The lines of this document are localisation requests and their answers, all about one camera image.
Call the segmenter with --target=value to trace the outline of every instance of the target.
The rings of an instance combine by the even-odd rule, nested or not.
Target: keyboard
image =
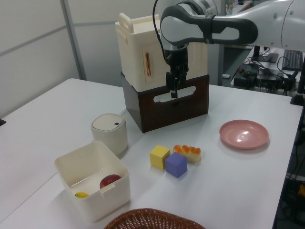
[[[303,53],[301,51],[284,50],[282,70],[298,71],[302,70]]]

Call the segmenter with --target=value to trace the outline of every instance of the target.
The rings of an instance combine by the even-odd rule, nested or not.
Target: wicker basket
[[[200,224],[151,208],[141,208],[122,213],[105,229],[205,229]]]

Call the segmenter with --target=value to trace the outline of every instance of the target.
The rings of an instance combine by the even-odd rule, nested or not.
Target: computer monitor
[[[251,61],[258,61],[258,62],[271,62],[276,63],[278,58],[278,53],[271,53],[271,52],[264,52],[260,54],[260,46],[254,46],[253,56],[251,57]]]

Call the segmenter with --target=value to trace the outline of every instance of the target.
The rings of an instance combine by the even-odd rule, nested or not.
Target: dark brown wooden box
[[[169,93],[166,86],[137,92],[125,79],[123,73],[121,76],[127,111],[143,133],[205,115],[209,111],[209,75],[187,80],[186,86],[178,87],[183,89],[195,86],[196,90],[192,95],[165,103],[155,103],[153,98]]]

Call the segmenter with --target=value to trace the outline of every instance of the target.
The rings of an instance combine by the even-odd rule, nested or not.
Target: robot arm
[[[270,0],[230,16],[208,14],[211,0],[185,0],[167,7],[161,17],[164,59],[171,71],[166,74],[168,89],[177,97],[177,84],[185,82],[187,46],[207,44],[250,44],[305,50],[303,0]]]

